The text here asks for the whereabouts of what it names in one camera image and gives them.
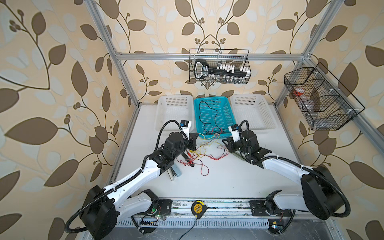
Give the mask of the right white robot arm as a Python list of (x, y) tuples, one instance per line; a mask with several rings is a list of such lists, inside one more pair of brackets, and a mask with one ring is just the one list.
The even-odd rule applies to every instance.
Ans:
[(350, 202), (326, 167), (312, 168), (278, 156), (261, 147), (252, 131), (234, 131), (223, 143), (230, 153), (240, 153), (247, 163), (280, 174), (301, 187), (292, 193), (275, 190), (267, 195), (265, 206), (269, 215), (275, 216), (282, 210), (309, 212), (321, 220), (350, 215)]

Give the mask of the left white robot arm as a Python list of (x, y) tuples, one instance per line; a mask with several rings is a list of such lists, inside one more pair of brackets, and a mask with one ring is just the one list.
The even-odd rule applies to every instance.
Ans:
[(159, 198), (153, 191), (144, 190), (135, 197), (132, 194), (171, 168), (186, 150), (195, 150), (198, 136), (190, 133), (185, 139), (183, 132), (172, 132), (163, 145), (145, 156), (140, 168), (104, 188), (93, 187), (83, 206), (66, 222), (64, 231), (68, 234), (89, 232), (93, 239), (101, 240), (118, 221), (155, 207)]

